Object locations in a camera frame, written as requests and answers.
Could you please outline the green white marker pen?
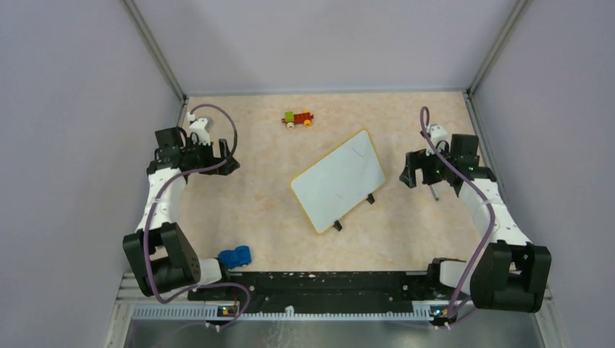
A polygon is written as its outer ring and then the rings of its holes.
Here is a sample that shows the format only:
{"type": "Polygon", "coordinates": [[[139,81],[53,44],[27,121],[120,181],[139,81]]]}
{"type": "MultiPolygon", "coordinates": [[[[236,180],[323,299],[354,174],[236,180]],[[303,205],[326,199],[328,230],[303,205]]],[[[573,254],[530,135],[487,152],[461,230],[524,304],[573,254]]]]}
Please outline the green white marker pen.
{"type": "Polygon", "coordinates": [[[429,189],[430,189],[430,191],[432,193],[432,196],[433,196],[434,200],[435,201],[439,201],[439,194],[437,193],[436,188],[434,186],[430,186],[429,189]]]}

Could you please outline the yellow framed whiteboard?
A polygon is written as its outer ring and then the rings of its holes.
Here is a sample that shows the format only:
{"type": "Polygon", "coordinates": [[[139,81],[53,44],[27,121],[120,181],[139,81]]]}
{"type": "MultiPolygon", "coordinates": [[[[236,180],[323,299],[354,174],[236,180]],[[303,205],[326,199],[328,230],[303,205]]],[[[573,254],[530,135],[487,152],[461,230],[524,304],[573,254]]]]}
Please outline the yellow framed whiteboard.
{"type": "Polygon", "coordinates": [[[290,180],[316,233],[324,233],[387,182],[371,134],[361,129],[290,180]]]}

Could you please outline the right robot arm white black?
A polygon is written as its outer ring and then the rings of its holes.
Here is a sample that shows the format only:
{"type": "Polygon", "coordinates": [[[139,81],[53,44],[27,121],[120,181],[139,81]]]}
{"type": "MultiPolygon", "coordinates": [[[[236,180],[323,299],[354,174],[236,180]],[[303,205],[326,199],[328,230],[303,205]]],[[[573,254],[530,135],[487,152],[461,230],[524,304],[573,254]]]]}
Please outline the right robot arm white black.
{"type": "Polygon", "coordinates": [[[406,153],[400,181],[416,187],[420,170],[424,185],[447,182],[483,236],[468,261],[440,260],[439,270],[425,279],[427,293],[444,299],[453,291],[450,313],[458,311],[461,295],[479,309],[537,312],[547,287],[551,253],[530,241],[512,218],[495,174],[480,164],[478,137],[454,134],[450,141],[437,137],[428,145],[406,153]]]}

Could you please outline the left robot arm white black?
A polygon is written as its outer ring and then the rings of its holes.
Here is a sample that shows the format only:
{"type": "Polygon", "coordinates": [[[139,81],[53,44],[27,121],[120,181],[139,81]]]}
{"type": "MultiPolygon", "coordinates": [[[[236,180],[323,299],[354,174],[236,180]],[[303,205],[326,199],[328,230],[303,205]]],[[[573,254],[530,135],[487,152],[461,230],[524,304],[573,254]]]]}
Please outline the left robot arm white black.
{"type": "Polygon", "coordinates": [[[123,251],[137,284],[153,297],[197,284],[202,269],[197,253],[178,224],[181,197],[191,174],[230,175],[239,169],[236,144],[219,139],[220,154],[196,131],[173,127],[155,133],[157,148],[146,174],[149,197],[134,233],[123,238],[123,251]]]}

